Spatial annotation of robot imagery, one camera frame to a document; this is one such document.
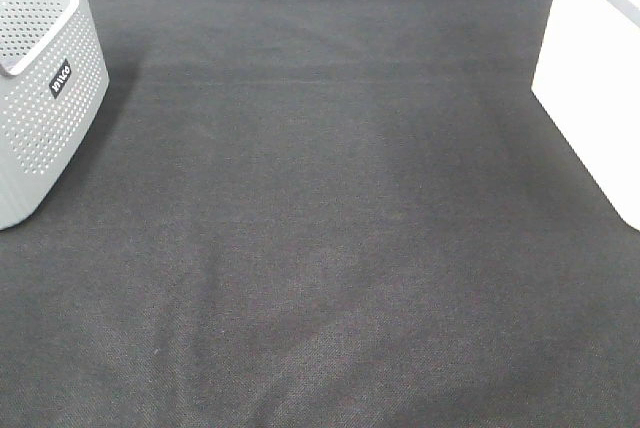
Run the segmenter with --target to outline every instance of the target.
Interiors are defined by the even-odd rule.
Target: black fabric surface
[[[0,426],[638,426],[551,0],[91,2],[104,104],[0,233]]]

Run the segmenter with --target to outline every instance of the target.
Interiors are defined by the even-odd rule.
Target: black label
[[[64,85],[69,81],[69,78],[71,78],[71,65],[69,64],[69,60],[64,60],[58,73],[56,73],[56,76],[49,83],[49,89],[54,98],[58,98]]]

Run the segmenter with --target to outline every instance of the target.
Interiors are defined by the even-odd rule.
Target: white container
[[[28,217],[109,83],[87,0],[0,0],[0,229]]]
[[[640,229],[640,0],[553,0],[533,92]]]

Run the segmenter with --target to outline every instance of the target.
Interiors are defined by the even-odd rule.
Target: basket label
[[[49,82],[49,89],[54,98],[58,98],[69,78],[71,78],[71,65],[69,60],[64,60],[56,76]]]

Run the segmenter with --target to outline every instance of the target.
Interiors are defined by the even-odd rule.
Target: gray plastic basket
[[[0,229],[38,207],[109,78],[87,0],[0,0]]]

